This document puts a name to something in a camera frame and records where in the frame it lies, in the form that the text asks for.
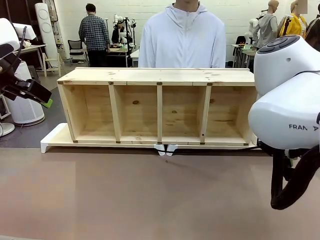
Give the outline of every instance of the hood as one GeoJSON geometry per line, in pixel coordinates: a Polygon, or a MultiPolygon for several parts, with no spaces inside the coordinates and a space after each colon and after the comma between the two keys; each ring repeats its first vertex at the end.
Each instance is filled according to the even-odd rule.
{"type": "Polygon", "coordinates": [[[266,31],[270,31],[269,30],[269,25],[270,25],[270,20],[272,18],[275,18],[276,16],[270,14],[270,13],[267,13],[266,15],[264,15],[262,18],[260,18],[259,20],[259,26],[260,26],[260,31],[261,31],[261,34],[264,35],[264,33],[266,31]]]}
{"type": "Polygon", "coordinates": [[[208,10],[201,4],[196,12],[186,12],[180,10],[175,8],[173,4],[165,9],[165,13],[169,16],[169,18],[181,28],[186,28],[192,25],[200,14],[203,14],[207,11],[208,10]]]}

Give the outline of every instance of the plaid shirt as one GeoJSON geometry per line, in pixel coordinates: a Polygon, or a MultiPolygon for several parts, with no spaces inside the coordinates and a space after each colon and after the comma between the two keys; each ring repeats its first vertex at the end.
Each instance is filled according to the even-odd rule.
{"type": "Polygon", "coordinates": [[[106,50],[107,44],[110,44],[105,21],[94,14],[89,14],[81,21],[79,37],[88,51],[106,50]]]}

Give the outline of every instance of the white brick wall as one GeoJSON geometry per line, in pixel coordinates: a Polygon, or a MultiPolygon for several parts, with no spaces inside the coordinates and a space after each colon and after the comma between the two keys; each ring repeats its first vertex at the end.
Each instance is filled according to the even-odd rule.
{"type": "MultiPolygon", "coordinates": [[[[78,30],[81,20],[86,16],[86,4],[96,6],[97,16],[108,18],[110,37],[112,36],[114,14],[135,19],[137,27],[135,38],[139,44],[142,29],[146,21],[154,14],[164,10],[174,0],[54,0],[59,17],[59,25],[64,42],[78,40],[78,30]]],[[[261,10],[268,8],[269,0],[202,0],[201,3],[225,24],[227,39],[227,61],[232,60],[233,48],[237,36],[247,32],[249,19],[256,18],[261,10]]],[[[293,0],[279,0],[280,5],[275,15],[278,23],[284,14],[290,13],[290,4],[293,0]]],[[[318,0],[308,0],[307,22],[313,20],[318,13],[318,0]]]]}

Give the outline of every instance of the white cylinder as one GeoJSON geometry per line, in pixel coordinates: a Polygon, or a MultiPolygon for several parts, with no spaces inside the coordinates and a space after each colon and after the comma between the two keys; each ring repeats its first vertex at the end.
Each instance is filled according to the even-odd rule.
{"type": "MultiPolygon", "coordinates": [[[[20,63],[14,75],[24,81],[31,79],[31,75],[25,61],[20,63]]],[[[45,117],[41,104],[33,100],[17,96],[14,101],[6,98],[6,103],[11,112],[12,119],[16,124],[30,124],[45,117]]]]}
{"type": "MultiPolygon", "coordinates": [[[[42,41],[46,44],[45,53],[48,59],[57,59],[58,50],[56,46],[54,32],[52,30],[48,5],[37,3],[35,6],[36,17],[38,19],[42,41]]],[[[50,61],[52,67],[57,67],[57,61],[50,61]]]]}

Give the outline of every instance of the white jacket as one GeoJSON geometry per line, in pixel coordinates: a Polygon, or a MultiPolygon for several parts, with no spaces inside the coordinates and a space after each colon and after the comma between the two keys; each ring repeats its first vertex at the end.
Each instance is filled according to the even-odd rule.
{"type": "Polygon", "coordinates": [[[224,23],[200,4],[196,12],[168,6],[144,26],[139,68],[224,68],[224,23]]]}

